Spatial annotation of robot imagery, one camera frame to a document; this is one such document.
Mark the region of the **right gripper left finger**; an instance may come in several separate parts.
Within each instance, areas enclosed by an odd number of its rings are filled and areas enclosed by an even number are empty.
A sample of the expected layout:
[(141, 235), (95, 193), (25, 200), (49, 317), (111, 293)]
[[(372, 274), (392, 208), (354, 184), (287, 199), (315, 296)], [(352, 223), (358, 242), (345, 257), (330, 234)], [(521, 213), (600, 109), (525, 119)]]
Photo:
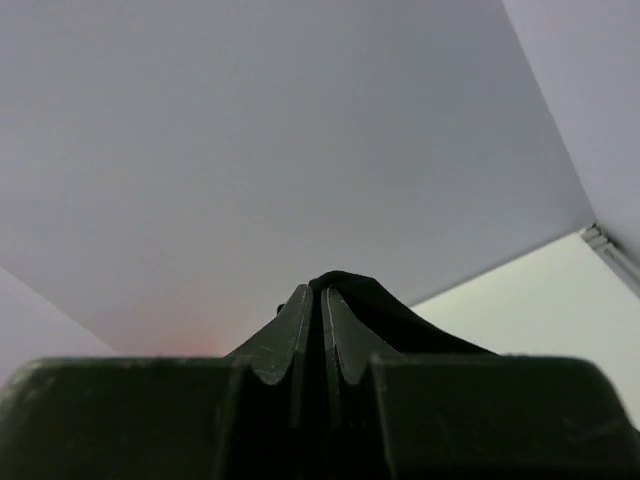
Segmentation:
[(224, 357), (242, 371), (235, 426), (300, 427), (312, 310), (312, 289), (297, 286), (269, 323)]

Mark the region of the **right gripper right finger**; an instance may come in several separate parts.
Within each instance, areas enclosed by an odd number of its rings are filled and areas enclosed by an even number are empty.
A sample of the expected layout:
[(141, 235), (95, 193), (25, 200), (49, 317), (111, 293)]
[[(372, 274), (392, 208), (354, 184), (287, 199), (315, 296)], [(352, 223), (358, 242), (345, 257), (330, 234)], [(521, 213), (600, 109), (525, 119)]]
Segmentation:
[(322, 325), (329, 423), (341, 425), (353, 403), (350, 391), (359, 387), (370, 358), (388, 353), (388, 344), (356, 317), (332, 287), (322, 292)]

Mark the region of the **black t-shirt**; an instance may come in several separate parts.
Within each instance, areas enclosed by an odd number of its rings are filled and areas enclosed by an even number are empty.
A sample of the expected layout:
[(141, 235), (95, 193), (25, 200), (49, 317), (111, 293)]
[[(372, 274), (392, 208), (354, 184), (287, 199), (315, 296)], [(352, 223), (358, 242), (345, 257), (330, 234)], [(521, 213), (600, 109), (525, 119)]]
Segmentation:
[(315, 294), (336, 290), (356, 318), (398, 352), (494, 355), (425, 321), (372, 277), (330, 271), (311, 280), (309, 286)]

